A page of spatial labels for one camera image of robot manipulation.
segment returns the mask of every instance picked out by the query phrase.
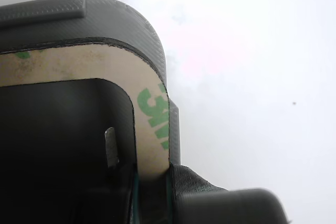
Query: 3m adhesive tape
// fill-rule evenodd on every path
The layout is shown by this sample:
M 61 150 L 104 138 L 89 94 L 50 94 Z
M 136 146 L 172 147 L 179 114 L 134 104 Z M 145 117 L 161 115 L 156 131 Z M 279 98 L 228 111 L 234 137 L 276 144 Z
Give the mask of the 3m adhesive tape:
M 91 78 L 117 84 L 133 104 L 140 180 L 164 174 L 169 168 L 169 99 L 158 74 L 138 55 L 88 44 L 0 56 L 0 87 Z

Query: black plastic part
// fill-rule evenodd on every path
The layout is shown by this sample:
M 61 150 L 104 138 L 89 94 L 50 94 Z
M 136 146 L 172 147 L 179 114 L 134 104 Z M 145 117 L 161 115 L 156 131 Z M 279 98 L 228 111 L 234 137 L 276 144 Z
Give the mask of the black plastic part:
M 37 0 L 0 7 L 0 28 L 84 16 L 85 0 Z
M 107 90 L 111 93 L 105 97 Z M 2 218 L 8 223 L 68 223 L 76 202 L 88 207 L 86 198 L 123 202 L 121 195 L 126 197 L 132 187 L 108 180 L 104 139 L 105 130 L 114 126 L 119 140 L 134 145 L 131 102 L 106 102 L 113 93 L 126 99 L 122 92 L 98 79 L 0 88 Z M 117 207 L 111 213 L 125 218 Z
M 25 17 L 24 22 L 20 21 L 20 17 L 15 14 L 18 7 L 24 13 L 22 14 Z M 40 12 L 39 15 L 36 15 L 36 12 L 44 7 L 52 10 L 52 13 L 58 18 L 48 18 L 48 15 L 41 15 Z M 38 45 L 43 45 L 44 48 L 48 45 L 64 46 L 74 40 L 79 44 L 81 42 L 88 43 L 91 40 L 94 42 L 97 39 L 103 42 L 103 39 L 107 38 L 107 40 L 112 39 L 116 46 L 127 48 L 127 45 L 130 45 L 145 55 L 166 83 L 165 56 L 158 35 L 139 12 L 120 1 L 38 0 L 0 8 L 3 8 L 2 12 L 0 9 L 0 20 L 3 20 L 0 25 L 0 54 L 17 49 L 28 50 L 36 48 Z M 68 19 L 64 19 L 69 13 L 61 11 L 67 8 L 70 10 L 78 8 L 78 11 L 71 11 L 71 14 L 74 15 L 71 16 L 71 19 L 70 16 Z M 171 102 L 170 114 L 170 162 L 180 164 L 178 108 L 173 102 Z M 127 152 L 131 156 L 134 151 L 133 148 Z M 131 160 L 134 161 L 135 155 L 132 155 Z
M 278 199 L 261 189 L 227 191 L 188 167 L 171 166 L 174 224 L 286 224 Z
M 176 204 L 181 224 L 287 224 L 278 199 L 261 189 L 184 195 Z

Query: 3m logo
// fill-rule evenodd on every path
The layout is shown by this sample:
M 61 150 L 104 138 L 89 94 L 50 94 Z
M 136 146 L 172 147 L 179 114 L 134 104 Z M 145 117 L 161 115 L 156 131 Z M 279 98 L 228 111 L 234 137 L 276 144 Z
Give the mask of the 3m logo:
M 159 88 L 162 93 L 166 93 L 165 88 L 162 83 L 159 84 Z M 148 89 L 144 89 L 138 95 L 138 105 L 141 111 L 151 118 L 148 120 L 151 127 L 156 127 L 160 124 L 164 124 L 158 130 L 155 131 L 155 135 L 158 139 L 169 136 L 169 104 L 160 95 L 155 97 L 155 106 L 149 106 L 148 100 L 151 98 L 151 94 Z M 161 143 L 165 150 L 169 149 L 169 140 Z

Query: black rubber piece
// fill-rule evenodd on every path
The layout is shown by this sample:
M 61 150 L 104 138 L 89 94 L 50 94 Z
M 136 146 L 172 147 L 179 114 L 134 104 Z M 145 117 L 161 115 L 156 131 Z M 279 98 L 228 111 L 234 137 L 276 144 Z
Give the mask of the black rubber piece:
M 262 189 L 182 196 L 176 224 L 287 224 L 278 199 Z
M 261 189 L 227 191 L 188 167 L 170 167 L 174 224 L 287 224 L 278 199 Z

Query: white background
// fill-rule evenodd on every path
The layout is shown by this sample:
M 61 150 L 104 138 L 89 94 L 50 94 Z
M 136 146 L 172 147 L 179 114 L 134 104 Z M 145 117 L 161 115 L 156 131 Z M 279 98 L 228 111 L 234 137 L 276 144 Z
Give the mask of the white background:
M 29 0 L 0 0 L 0 5 Z M 182 163 L 336 223 L 336 0 L 121 0 L 156 29 Z

